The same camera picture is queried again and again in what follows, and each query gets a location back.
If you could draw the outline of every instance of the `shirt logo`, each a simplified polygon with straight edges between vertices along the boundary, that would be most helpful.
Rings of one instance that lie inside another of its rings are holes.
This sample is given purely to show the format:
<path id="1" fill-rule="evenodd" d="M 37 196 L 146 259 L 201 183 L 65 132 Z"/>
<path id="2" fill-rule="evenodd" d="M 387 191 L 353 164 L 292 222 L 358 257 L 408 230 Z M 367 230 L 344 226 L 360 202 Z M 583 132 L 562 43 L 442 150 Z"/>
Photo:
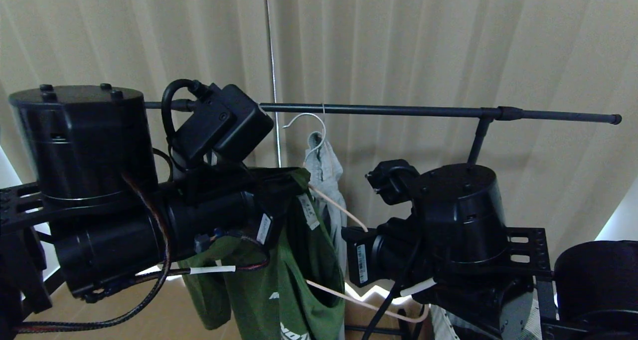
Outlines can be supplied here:
<path id="1" fill-rule="evenodd" d="M 310 336 L 308 333 L 303 335 L 295 334 L 294 332 L 286 329 L 283 323 L 281 325 L 281 340 L 309 340 Z"/>

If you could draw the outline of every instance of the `hanger hook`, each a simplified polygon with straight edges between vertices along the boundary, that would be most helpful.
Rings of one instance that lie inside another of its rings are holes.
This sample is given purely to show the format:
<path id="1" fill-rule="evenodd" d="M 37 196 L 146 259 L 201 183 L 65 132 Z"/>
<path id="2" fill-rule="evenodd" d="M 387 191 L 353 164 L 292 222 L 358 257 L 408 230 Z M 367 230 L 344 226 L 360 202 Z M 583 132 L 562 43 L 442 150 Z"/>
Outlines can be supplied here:
<path id="1" fill-rule="evenodd" d="M 297 118 L 302 117 L 302 116 L 315 117 L 319 122 L 321 122 L 321 126 L 323 127 L 323 133 L 321 134 L 321 142 L 319 142 L 319 144 L 316 147 L 311 149 L 310 152 L 308 152 L 308 154 L 306 154 L 306 158 L 304 158 L 304 163 L 306 163 L 306 160 L 308 160 L 308 156 L 310 156 L 310 154 L 312 154 L 314 151 L 317 151 L 318 149 L 320 149 L 321 146 L 323 145 L 323 143 L 325 142 L 325 132 L 326 131 L 325 131 L 325 123 L 323 122 L 321 117 L 319 117 L 318 115 L 315 115 L 315 113 L 299 113 L 294 118 L 292 118 L 288 124 L 283 126 L 283 128 L 288 128 L 288 127 L 292 126 L 292 124 L 297 120 Z"/>

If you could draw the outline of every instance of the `robotic arm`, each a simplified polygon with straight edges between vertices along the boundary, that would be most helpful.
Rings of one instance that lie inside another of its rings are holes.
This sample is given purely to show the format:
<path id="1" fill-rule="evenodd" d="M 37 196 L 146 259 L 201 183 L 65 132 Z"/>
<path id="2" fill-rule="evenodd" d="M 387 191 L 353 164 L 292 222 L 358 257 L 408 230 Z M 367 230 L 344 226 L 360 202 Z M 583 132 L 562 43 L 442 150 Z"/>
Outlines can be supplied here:
<path id="1" fill-rule="evenodd" d="M 187 88 L 196 101 L 173 101 L 180 88 Z M 14 93 L 9 101 L 20 119 L 38 182 L 0 190 L 2 340 L 16 331 L 80 331 L 120 324 L 152 300 L 173 270 L 164 267 L 144 277 L 138 272 L 189 258 L 207 249 L 217 235 L 241 234 L 267 253 L 277 243 L 290 201 L 302 192 L 287 175 L 290 169 L 249 170 L 243 165 L 271 131 L 273 120 L 233 85 L 221 89 L 180 79 L 166 88 L 161 104 L 145 103 L 141 92 L 108 84 L 42 85 Z M 168 154 L 151 147 L 145 110 L 150 105 L 161 108 Z M 299 110 L 295 105 L 280 107 Z M 300 107 L 312 111 L 312 105 Z M 353 112 L 375 111 L 360 107 L 353 106 Z M 175 130 L 171 110 L 193 115 Z M 423 115 L 448 116 L 450 109 L 420 110 Z M 344 113 L 344 106 L 333 111 Z M 419 174 L 404 160 L 387 161 L 366 176 L 385 203 L 412 202 L 412 215 L 392 218 L 369 233 L 343 229 L 350 280 L 364 286 L 394 279 L 391 296 L 401 292 L 423 304 L 438 304 L 495 338 L 517 338 L 534 290 L 547 340 L 636 335 L 638 246 L 578 245 L 561 254 L 552 272 L 544 229 L 506 227 L 496 174 L 476 165 L 491 121 L 562 116 L 499 108 L 463 109 L 461 117 L 476 115 L 481 121 L 469 162 Z M 601 122 L 597 119 L 603 117 L 603 122 L 620 122 L 618 115 L 567 115 L 572 120 Z M 215 165 L 204 161 L 212 153 Z M 158 183 L 153 154 L 170 163 L 169 181 Z M 271 219 L 270 226 L 259 232 L 264 216 Z M 52 232 L 50 239 L 42 240 L 55 245 L 74 297 L 96 302 L 153 279 L 158 280 L 156 287 L 125 317 L 91 328 L 21 325 L 19 292 L 36 313 L 52 306 L 41 278 L 46 262 L 40 235 L 32 228 L 42 222 L 48 222 Z M 528 261 L 512 257 L 519 255 Z"/>

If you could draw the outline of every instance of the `curtain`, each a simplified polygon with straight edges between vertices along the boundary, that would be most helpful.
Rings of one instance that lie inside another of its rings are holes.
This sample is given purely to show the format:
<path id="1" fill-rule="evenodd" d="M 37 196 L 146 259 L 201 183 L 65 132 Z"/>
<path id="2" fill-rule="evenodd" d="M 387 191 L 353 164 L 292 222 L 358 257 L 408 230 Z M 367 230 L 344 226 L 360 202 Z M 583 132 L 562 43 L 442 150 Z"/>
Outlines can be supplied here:
<path id="1" fill-rule="evenodd" d="M 22 181 L 34 174 L 7 102 L 18 90 L 106 82 L 159 101 L 170 81 L 192 78 L 273 99 L 265 0 L 0 0 L 0 36 L 0 141 Z M 148 114 L 165 150 L 159 110 Z M 274 167 L 274 144 L 269 136 L 247 163 Z M 166 179 L 161 159 L 158 169 Z"/>
<path id="2" fill-rule="evenodd" d="M 509 226 L 547 228 L 554 257 L 593 240 L 638 174 L 636 0 L 267 0 L 278 102 L 620 113 L 619 126 L 494 122 L 478 159 L 497 172 Z M 478 120 L 325 115 L 341 190 L 376 226 L 406 216 L 364 175 L 467 160 Z M 300 166 L 308 118 L 282 131 Z"/>

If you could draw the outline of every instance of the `white sticker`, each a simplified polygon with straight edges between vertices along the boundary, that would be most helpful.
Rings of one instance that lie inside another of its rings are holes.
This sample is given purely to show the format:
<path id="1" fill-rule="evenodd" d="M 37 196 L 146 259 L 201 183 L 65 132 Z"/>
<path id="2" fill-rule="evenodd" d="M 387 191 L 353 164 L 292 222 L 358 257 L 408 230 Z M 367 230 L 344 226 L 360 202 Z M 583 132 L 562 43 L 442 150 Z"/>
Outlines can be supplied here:
<path id="1" fill-rule="evenodd" d="M 315 228 L 319 226 L 319 218 L 317 218 L 315 208 L 312 202 L 310 202 L 310 198 L 307 194 L 297 195 L 297 198 L 299 199 L 299 203 L 301 203 L 301 208 L 304 209 L 306 222 L 308 223 L 310 230 L 315 230 Z"/>
<path id="2" fill-rule="evenodd" d="M 359 283 L 367 281 L 367 263 L 365 262 L 365 244 L 357 246 L 357 259 L 359 263 Z"/>
<path id="3" fill-rule="evenodd" d="M 266 242 L 266 236 L 271 229 L 271 219 L 264 213 L 262 215 L 262 224 L 259 224 L 259 230 L 257 231 L 257 241 L 261 244 Z"/>

